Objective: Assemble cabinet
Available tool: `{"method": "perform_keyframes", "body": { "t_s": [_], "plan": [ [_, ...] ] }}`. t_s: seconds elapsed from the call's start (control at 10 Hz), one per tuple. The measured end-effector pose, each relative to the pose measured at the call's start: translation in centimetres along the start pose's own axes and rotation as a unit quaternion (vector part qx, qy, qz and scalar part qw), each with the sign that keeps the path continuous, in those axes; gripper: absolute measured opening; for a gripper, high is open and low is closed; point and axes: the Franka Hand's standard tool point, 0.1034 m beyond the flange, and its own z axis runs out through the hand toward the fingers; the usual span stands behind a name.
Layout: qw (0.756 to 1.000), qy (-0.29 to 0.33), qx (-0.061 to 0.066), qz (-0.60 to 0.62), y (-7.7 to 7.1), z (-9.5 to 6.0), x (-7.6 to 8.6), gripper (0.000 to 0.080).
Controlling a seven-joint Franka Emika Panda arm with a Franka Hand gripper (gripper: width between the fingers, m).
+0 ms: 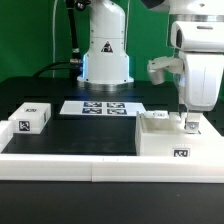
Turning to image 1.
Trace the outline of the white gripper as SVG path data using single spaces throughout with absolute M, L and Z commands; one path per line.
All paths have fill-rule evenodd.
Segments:
M 170 41 L 183 61 L 176 77 L 180 98 L 190 111 L 211 111 L 224 72 L 224 22 L 175 21 Z M 186 132 L 197 133 L 200 119 L 201 113 L 188 112 Z

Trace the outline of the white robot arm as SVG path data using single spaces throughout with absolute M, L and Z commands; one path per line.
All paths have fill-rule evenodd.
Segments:
M 164 72 L 174 75 L 179 98 L 186 106 L 185 130 L 199 129 L 202 113 L 214 108 L 224 74 L 224 0 L 140 0 L 169 14 L 167 45 L 171 57 L 148 62 L 151 82 L 164 82 Z M 111 0 L 93 0 L 90 47 L 84 55 L 80 84 L 114 89 L 131 84 L 125 52 L 125 14 Z

